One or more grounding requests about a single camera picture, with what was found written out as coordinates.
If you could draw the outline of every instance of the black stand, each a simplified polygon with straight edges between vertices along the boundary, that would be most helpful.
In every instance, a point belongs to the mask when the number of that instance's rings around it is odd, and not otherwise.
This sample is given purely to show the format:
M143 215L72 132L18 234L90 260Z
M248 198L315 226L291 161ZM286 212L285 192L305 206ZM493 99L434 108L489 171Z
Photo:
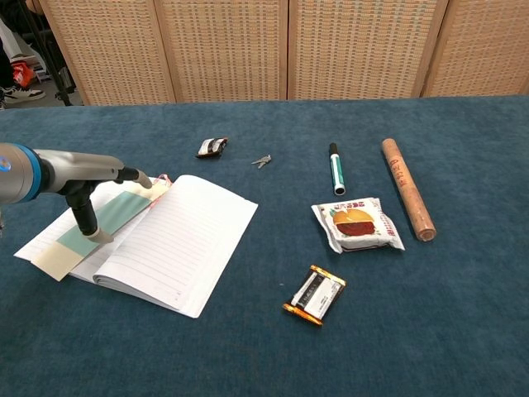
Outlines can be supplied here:
M26 18L27 24L30 27L33 36L35 37L38 51L44 57L46 68L50 71L51 78L53 79L55 85L57 86L57 89L59 90L57 94L59 95L60 99L64 102L65 106L72 106L72 103L69 101L69 96L66 92L66 88L64 87L63 80L61 79L59 72L55 68L55 64L51 58L50 52L48 51L44 44L44 41L42 40L39 28L35 23L35 19L31 14L31 11L27 9L26 2L24 0L18 0L18 3L20 4L22 12L24 13L24 17Z

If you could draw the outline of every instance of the red bag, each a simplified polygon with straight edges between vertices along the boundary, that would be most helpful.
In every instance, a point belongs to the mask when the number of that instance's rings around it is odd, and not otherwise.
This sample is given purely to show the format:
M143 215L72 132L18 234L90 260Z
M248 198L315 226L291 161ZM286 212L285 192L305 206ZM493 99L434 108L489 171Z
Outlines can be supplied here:
M27 67L27 63L22 60L12 63L11 66L13 67L13 78L15 81L24 88L30 85L30 82L35 77L35 72Z

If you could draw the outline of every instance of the table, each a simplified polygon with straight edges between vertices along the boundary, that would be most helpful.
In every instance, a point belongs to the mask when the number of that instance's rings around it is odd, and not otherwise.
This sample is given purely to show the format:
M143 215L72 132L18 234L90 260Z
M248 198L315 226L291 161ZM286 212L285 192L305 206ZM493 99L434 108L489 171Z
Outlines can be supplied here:
M259 204L197 320L13 258L66 204L4 207L0 395L529 395L528 97L36 108L0 125L0 141L111 154ZM215 136L222 158L196 159ZM413 236L388 136L433 242ZM331 141L344 199L379 197L406 251L330 249L310 206L337 201ZM322 328L281 308L311 264L348 282Z

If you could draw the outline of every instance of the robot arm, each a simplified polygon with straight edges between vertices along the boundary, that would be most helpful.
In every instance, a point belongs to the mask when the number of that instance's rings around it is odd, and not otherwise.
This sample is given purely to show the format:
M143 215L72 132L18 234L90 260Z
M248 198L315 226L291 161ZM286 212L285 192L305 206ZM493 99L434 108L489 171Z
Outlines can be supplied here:
M146 189L152 186L142 171L125 167L109 155L32 150L0 143L0 205L30 201L40 193L64 195L79 229L93 242L112 241L112 236L98 227L90 201L97 185L108 180L132 180Z

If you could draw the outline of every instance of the green sticky note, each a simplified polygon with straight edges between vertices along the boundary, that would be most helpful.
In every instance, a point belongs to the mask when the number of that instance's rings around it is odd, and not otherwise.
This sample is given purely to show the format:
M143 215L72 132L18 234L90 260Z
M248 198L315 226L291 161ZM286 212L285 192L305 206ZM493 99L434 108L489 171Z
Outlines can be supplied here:
M95 212L98 226L105 232L114 234L149 204L150 200L145 197L123 192ZM77 226L68 230L57 242L82 257L88 256L99 246L99 243L91 242L83 236Z

